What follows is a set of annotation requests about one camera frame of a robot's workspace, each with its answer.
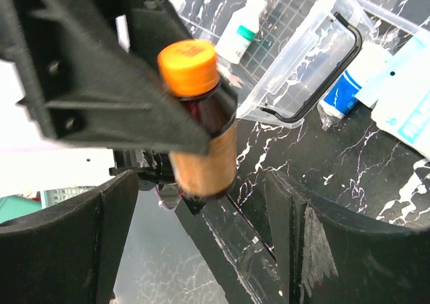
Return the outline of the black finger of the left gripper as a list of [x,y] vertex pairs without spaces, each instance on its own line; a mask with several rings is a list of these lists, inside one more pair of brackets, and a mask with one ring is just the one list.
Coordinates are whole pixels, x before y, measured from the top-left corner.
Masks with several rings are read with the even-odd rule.
[[1,58],[48,139],[205,154],[209,135],[166,90],[157,55],[189,33],[169,0],[1,0]]

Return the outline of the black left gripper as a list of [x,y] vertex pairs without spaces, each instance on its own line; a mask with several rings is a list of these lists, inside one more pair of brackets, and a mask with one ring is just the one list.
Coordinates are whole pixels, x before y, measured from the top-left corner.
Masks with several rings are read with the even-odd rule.
[[138,189],[155,192],[161,207],[173,210],[180,201],[184,201],[193,215],[197,215],[205,207],[204,201],[192,198],[177,185],[167,153],[150,149],[114,149],[113,154],[115,165],[109,168],[110,175],[135,171],[138,175]]

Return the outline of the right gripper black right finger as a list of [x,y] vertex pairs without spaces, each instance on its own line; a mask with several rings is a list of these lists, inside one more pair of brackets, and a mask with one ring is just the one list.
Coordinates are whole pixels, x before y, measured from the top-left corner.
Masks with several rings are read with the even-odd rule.
[[429,230],[391,225],[269,172],[265,201],[286,303],[428,303]]

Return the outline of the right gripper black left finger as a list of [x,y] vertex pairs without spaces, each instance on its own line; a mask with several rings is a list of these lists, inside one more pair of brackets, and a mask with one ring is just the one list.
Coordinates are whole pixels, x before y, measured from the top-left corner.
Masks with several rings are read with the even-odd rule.
[[1,224],[2,303],[109,303],[138,196],[126,171]]

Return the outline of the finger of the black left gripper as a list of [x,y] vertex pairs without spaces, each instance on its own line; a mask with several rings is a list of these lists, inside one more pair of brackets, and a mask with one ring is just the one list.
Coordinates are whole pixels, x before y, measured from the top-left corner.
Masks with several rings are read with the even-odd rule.
[[188,124],[198,124],[167,88],[157,62],[159,53],[169,45],[182,40],[196,40],[182,24],[172,4],[169,0],[130,0],[130,27],[132,51],[154,68],[161,78],[159,91],[163,114],[175,120],[188,116]]

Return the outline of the brown syrup bottle orange cap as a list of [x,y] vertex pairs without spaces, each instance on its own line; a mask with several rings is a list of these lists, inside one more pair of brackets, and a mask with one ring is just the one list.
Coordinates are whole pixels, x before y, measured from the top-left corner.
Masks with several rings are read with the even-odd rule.
[[169,91],[210,135],[207,155],[170,153],[177,183],[192,198],[220,198],[237,178],[237,97],[222,85],[214,46],[182,40],[164,48],[157,62]]

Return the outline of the white medicine bottle green label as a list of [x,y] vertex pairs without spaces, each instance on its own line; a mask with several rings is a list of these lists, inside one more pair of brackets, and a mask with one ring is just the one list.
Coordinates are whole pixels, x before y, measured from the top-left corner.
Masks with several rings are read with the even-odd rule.
[[237,65],[259,31],[260,17],[265,11],[265,0],[246,0],[245,6],[234,12],[219,41],[217,54]]

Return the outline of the white gauze dressing packet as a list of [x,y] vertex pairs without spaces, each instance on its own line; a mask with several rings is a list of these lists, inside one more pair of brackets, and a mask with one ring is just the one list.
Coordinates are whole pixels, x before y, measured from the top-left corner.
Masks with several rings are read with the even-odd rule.
[[429,158],[429,88],[394,84],[379,97],[372,120],[379,129]]

